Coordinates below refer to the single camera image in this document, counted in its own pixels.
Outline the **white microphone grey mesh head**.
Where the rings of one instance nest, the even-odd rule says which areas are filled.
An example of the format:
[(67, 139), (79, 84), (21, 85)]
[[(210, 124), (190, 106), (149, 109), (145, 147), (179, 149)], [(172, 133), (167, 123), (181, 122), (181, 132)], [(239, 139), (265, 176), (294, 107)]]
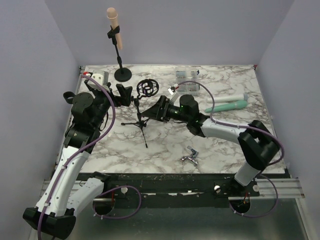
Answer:
[(246, 93), (234, 94), (234, 95), (214, 96), (213, 97), (215, 103), (247, 101), (248, 98), (249, 98), (249, 96)]

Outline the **green microphone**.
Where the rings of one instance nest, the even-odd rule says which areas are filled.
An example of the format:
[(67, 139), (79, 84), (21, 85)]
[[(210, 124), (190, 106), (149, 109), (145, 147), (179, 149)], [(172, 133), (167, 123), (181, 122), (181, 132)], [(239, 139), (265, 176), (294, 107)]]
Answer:
[(214, 104), (214, 108), (212, 109), (214, 113), (224, 112), (230, 110), (243, 109), (248, 105), (246, 100), (238, 100), (234, 102), (228, 102), (225, 104)]

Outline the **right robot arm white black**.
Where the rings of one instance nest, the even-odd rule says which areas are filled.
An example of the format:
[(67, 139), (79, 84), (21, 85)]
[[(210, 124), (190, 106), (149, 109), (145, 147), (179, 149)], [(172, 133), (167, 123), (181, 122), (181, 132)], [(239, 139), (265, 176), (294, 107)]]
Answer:
[(269, 166), (281, 149), (276, 138), (261, 121), (254, 120), (249, 124), (239, 125), (213, 120), (200, 112), (198, 102), (190, 94), (179, 98), (179, 106), (162, 95), (152, 107), (142, 112), (142, 116), (164, 123), (169, 120), (180, 121), (195, 136), (218, 138), (240, 145), (245, 163), (230, 183), (230, 191), (236, 196), (247, 192), (251, 180)]

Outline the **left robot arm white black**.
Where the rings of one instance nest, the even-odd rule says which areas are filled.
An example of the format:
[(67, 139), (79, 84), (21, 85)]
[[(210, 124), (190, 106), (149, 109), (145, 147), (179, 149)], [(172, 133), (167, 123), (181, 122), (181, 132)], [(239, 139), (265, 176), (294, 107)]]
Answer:
[(26, 208), (22, 216), (37, 231), (38, 239), (47, 234), (65, 240), (71, 234), (77, 216), (94, 197), (107, 197), (111, 191), (106, 176), (95, 172), (84, 186), (72, 193), (80, 170), (95, 144), (104, 137), (101, 125), (106, 122), (108, 110), (128, 107), (133, 88), (117, 84), (118, 95), (110, 88), (98, 90), (90, 85), (87, 88), (87, 92), (67, 91), (63, 94), (72, 106), (73, 120), (65, 133), (59, 163), (40, 200), (34, 207)]

